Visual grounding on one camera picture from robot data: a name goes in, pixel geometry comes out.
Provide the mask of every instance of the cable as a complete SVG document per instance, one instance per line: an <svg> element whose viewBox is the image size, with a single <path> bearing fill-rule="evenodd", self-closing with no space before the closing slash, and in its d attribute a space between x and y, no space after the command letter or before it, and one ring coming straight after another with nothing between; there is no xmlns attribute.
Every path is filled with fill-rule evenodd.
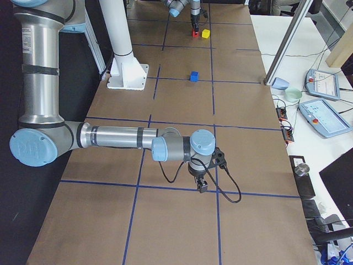
<svg viewBox="0 0 353 265"><path fill-rule="evenodd" d="M345 113L345 112L349 112L350 110L353 110L353 108L350 108L350 109L344 110L344 111L342 111L342 112L338 112L338 114L342 114L342 113Z"/></svg>
<svg viewBox="0 0 353 265"><path fill-rule="evenodd" d="M334 46L341 38L336 39L334 42L332 42L325 50L322 50L321 52L318 52L316 54L308 54L308 55L286 55L288 57L310 57L313 55L320 55L323 52L326 52L329 50L332 46ZM270 55L270 56L276 56L275 54L261 54L261 55Z"/></svg>
<svg viewBox="0 0 353 265"><path fill-rule="evenodd" d="M114 52L111 51L111 55L109 58L109 61L106 63L104 70L102 71L102 73L99 75L99 80L101 80L105 74L105 72L108 70L108 68L111 66L111 64L113 63L113 59L114 59Z"/></svg>
<svg viewBox="0 0 353 265"><path fill-rule="evenodd" d="M278 106L278 101L281 101L281 102L283 102L283 104L285 105L284 107L286 108L287 107L287 105L286 105L286 103L282 100L282 99L279 99L279 98L273 98L273 100L277 100L277 108L279 108L279 106Z"/></svg>
<svg viewBox="0 0 353 265"><path fill-rule="evenodd" d="M300 100L298 101L298 107L297 107L297 110L296 110L296 116L294 118L294 125L293 125L293 130L292 130L292 135L294 134L294 129L295 129L295 126L297 124L297 115L298 115L298 110L299 110L299 103L300 103Z"/></svg>
<svg viewBox="0 0 353 265"><path fill-rule="evenodd" d="M70 15L65 19L65 22L68 22L70 19L72 19L73 15L75 14L76 11L76 0L72 0L72 10Z"/></svg>
<svg viewBox="0 0 353 265"><path fill-rule="evenodd" d="M353 243L349 245L349 247L346 248L346 250L342 253L340 258L337 260L336 265L340 264L341 260L343 259L344 255L348 252L348 250L353 247Z"/></svg>
<svg viewBox="0 0 353 265"><path fill-rule="evenodd" d="M292 107L292 106L295 106L295 105L298 105L299 103L295 103L293 105L287 105L287 107Z"/></svg>
<svg viewBox="0 0 353 265"><path fill-rule="evenodd" d="M208 14L207 14L207 10L204 9L203 5L204 5L204 2L203 2L203 0L201 0L201 4L200 4L200 14L202 14L202 16L203 16L204 18L206 18L206 21L203 22L203 23L199 23L199 26L204 26L204 25L206 25L206 24L208 23Z"/></svg>
<svg viewBox="0 0 353 265"><path fill-rule="evenodd" d="M231 174L229 173L229 170L228 170L228 168L227 168L226 165L223 165L223 169L226 171L228 177L231 179L231 181L232 181L232 182L234 183L234 185L237 187L237 190L238 190L238 193L239 193L239 199L237 199L237 200L232 200L232 199L231 199L230 197L228 197L227 194L217 185L215 179L212 177L212 174L210 173L210 171L208 171L206 165L205 165L201 160L199 160L199 159L197 159L197 158L192 158L191 161L193 161L193 160L194 160L194 161L197 161L198 163L200 163L200 164L204 167L205 171L206 171L207 174L210 176L212 182L213 182L214 185L216 186L216 189L218 189L218 190L220 191L220 193L221 193L229 202L231 202L231 203L239 203L239 202L242 200L242 192L240 191L240 188L239 188L237 182L232 178Z"/></svg>
<svg viewBox="0 0 353 265"><path fill-rule="evenodd" d="M340 101L343 101L343 102L347 102L347 103L351 103L351 104L353 104L353 102L352 102L352 101L348 101L348 100L345 100L345 99L340 99Z"/></svg>
<svg viewBox="0 0 353 265"><path fill-rule="evenodd" d="M177 179L177 176L178 176L178 174L179 174L180 169L181 169L181 168L182 168L182 166L185 164L185 162L184 162L184 161L180 164L180 166L178 167L178 170L176 171L175 177L173 178L173 180L172 180L172 181L170 181L170 180L168 179L167 175L166 175L166 174L165 174L165 172L164 172L164 169L163 169L162 163L161 163L161 162L159 162L159 161L158 161L158 163L159 163L159 166L161 167L161 170L162 170L163 176L165 177L165 179L166 179L169 183L174 183L174 182L175 182L175 180Z"/></svg>

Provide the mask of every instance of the white pole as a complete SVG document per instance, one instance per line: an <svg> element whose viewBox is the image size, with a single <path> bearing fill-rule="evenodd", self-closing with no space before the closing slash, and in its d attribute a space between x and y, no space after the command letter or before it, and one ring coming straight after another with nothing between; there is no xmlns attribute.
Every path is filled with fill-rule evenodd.
<svg viewBox="0 0 353 265"><path fill-rule="evenodd" d="M123 1L100 0L99 3L114 52L111 77L107 87L143 90L148 65L140 65L133 55Z"/></svg>
<svg viewBox="0 0 353 265"><path fill-rule="evenodd" d="M265 77L264 83L267 86L270 86L273 82L273 80L276 77L277 70L279 69L281 62L283 58L286 55L287 49L292 42L292 39L294 38L295 33L297 32L297 29L302 22L302 20L305 18L306 14L308 13L308 10L310 8L310 5L312 4L313 0L302 0L299 4L299 7L297 9L297 12L294 14L294 17L292 18L291 24L289 25L287 32L282 40L282 43L276 53L276 56L270 66L270 69Z"/></svg>

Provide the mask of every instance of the robotic arm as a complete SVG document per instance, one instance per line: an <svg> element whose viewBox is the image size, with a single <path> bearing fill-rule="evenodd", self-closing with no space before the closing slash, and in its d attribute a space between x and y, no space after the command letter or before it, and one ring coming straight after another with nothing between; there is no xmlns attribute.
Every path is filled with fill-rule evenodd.
<svg viewBox="0 0 353 265"><path fill-rule="evenodd" d="M216 166L212 160L217 158L219 161L220 158L220 153L215 151L215 137L209 131L198 130L190 137L183 137L173 128L158 130L92 126L65 121L59 115L58 32L84 31L84 0L12 2L14 15L22 24L25 98L25 113L19 119L22 129L16 131L10 139L10 149L15 158L25 165L39 167L51 163L69 150L90 146L149 149L155 161L188 162L189 172L195 177L198 190L204 192L207 189L204 175L208 168ZM112 17L110 9L118 6L117 3L122 4L122 1L100 0L106 23L109 23L107 18ZM177 3L181 2L175 2L173 7L180 9ZM191 1L191 7L199 14L199 2ZM198 19L194 19L196 29ZM107 28L116 68L121 73L129 69L124 64L134 59L134 56L126 18L120 26L121 31L127 31L124 38L113 36L111 21Z"/></svg>
<svg viewBox="0 0 353 265"><path fill-rule="evenodd" d="M200 20L200 0L161 0L166 7L169 8L169 14L176 18L184 7L190 4L192 36L199 35L199 20Z"/></svg>

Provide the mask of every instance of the metal cylinder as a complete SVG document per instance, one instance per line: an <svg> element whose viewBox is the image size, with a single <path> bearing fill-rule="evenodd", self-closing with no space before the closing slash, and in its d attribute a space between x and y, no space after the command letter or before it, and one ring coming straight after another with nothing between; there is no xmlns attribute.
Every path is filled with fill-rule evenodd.
<svg viewBox="0 0 353 265"><path fill-rule="evenodd" d="M190 3L190 12L191 15L199 15L200 14L200 0L189 0Z"/></svg>
<svg viewBox="0 0 353 265"><path fill-rule="evenodd" d="M192 155L191 161L189 163L190 167L196 171L205 171L204 166L199 161L193 160L193 158L197 158L197 159L201 160L204 163L204 165L206 166L206 168L208 168L208 166L211 162L212 155L209 155L209 156L200 155L199 153L195 153L194 150L193 150L193 153L194 153L194 155Z"/></svg>
<svg viewBox="0 0 353 265"><path fill-rule="evenodd" d="M270 66L270 69L265 77L264 83L266 85L271 85L274 78L276 77L277 70L279 69L283 58L286 55L287 49L294 38L294 35L301 23L301 21L305 18L305 15L308 13L308 10L312 4L313 0L302 0L299 3L299 7L297 12L294 14L292 18L291 24L289 25L287 32L282 40L282 43L276 53L276 56Z"/></svg>
<svg viewBox="0 0 353 265"><path fill-rule="evenodd" d="M25 113L22 126L62 124L58 104L58 32L63 24L15 13L22 24Z"/></svg>
<svg viewBox="0 0 353 265"><path fill-rule="evenodd" d="M83 147L111 146L150 149L152 139L157 136L157 129L91 126L85 123L81 128L80 136Z"/></svg>
<svg viewBox="0 0 353 265"><path fill-rule="evenodd" d="M325 243L331 240L346 239L353 236L353 227L322 234L314 238L316 243Z"/></svg>
<svg viewBox="0 0 353 265"><path fill-rule="evenodd" d="M309 173L309 166L305 163L300 163L298 166L295 167L294 172L296 175L303 177Z"/></svg>

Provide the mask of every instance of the black cable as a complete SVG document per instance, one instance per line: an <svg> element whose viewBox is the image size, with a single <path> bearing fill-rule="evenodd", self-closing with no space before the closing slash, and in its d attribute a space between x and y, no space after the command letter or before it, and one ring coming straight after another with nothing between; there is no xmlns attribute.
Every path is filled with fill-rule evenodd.
<svg viewBox="0 0 353 265"><path fill-rule="evenodd" d="M161 170L162 170L163 176L165 177L165 179L166 179L169 183L174 183L174 182L175 182L175 180L177 179L177 176L178 176L178 174L179 174L179 171L181 170L182 166L185 164L185 162L184 162L184 161L180 164L180 166L178 167L178 170L176 171L175 177L173 178L173 180L172 180L172 181L170 181L170 180L168 179L167 175L166 175L166 174L165 174L165 172L164 172L164 169L163 169L162 163L161 163L161 162L159 162L159 161L158 161L158 163L159 163L159 166L161 167Z"/></svg>
<svg viewBox="0 0 353 265"><path fill-rule="evenodd" d="M75 14L76 11L76 0L72 0L72 10L70 15L65 19L65 22L68 22L70 19L72 19L73 15Z"/></svg>
<svg viewBox="0 0 353 265"><path fill-rule="evenodd" d="M297 107L297 110L296 110L296 116L295 116L295 118L294 118L294 125L293 125L293 130L292 130L292 135L294 134L294 128L295 128L295 126L296 126L296 124L297 124L297 115L298 115L298 110L299 110L299 103L300 103L300 100L298 101L298 107Z"/></svg>
<svg viewBox="0 0 353 265"><path fill-rule="evenodd" d="M318 52L316 54L308 54L308 55L286 55L288 57L310 57L313 55L320 55L323 52L326 52L329 50L332 46L334 46L341 38L336 39L334 42L332 42L325 50L322 50L321 52ZM276 56L275 54L261 54L261 55L270 55L270 56Z"/></svg>
<svg viewBox="0 0 353 265"><path fill-rule="evenodd" d="M352 101L348 101L348 100L345 100L345 99L340 99L340 101L343 101L343 102L347 102L347 103L351 103L351 104L353 104L353 102L352 102Z"/></svg>
<svg viewBox="0 0 353 265"><path fill-rule="evenodd" d="M283 121L286 122L286 123L289 123L289 126L288 126L288 125L283 125L283 124L282 124ZM290 127L291 129L293 129L293 126L292 126L292 124L289 122L289 120L281 119L281 120L280 120L280 123L281 123L281 125L282 125L283 127Z"/></svg>
<svg viewBox="0 0 353 265"><path fill-rule="evenodd" d="M299 103L295 103L293 105L287 105L287 107L292 107L292 106L295 106L295 105L298 105Z"/></svg>
<svg viewBox="0 0 353 265"><path fill-rule="evenodd" d="M353 110L353 108L350 108L350 109L344 110L344 111L342 111L342 112L338 112L338 114L342 114L342 113L345 113L345 112L349 112L350 110Z"/></svg>
<svg viewBox="0 0 353 265"><path fill-rule="evenodd" d="M283 102L283 104L285 105L285 108L287 107L287 105L286 105L286 103L282 100L282 99L280 99L280 98L273 98L273 100L277 100L277 108L279 107L278 106L278 101L281 101L281 102Z"/></svg>
<svg viewBox="0 0 353 265"><path fill-rule="evenodd" d="M114 53L113 51L111 51L111 55L109 58L109 61L106 63L105 68L103 70L103 72L99 75L99 80L101 80L105 74L105 72L108 70L108 68L111 66L111 64L113 63L113 59L114 59Z"/></svg>
<svg viewBox="0 0 353 265"><path fill-rule="evenodd" d="M192 158L191 161L197 161L198 163L200 163L205 171L207 172L207 174L210 176L212 182L214 183L214 185L216 186L216 189L218 189L220 191L220 193L231 203L239 203L242 200L242 192L240 191L240 188L237 184L237 182L232 178L228 168L226 165L223 165L223 169L226 171L228 177L231 179L231 181L234 183L234 185L237 187L238 193L239 193L239 199L237 200L232 200L230 197L228 197L228 195L218 186L218 184L216 183L215 179L212 177L212 174L210 173L210 171L208 171L208 168L206 167L206 165L199 159L197 158Z"/></svg>

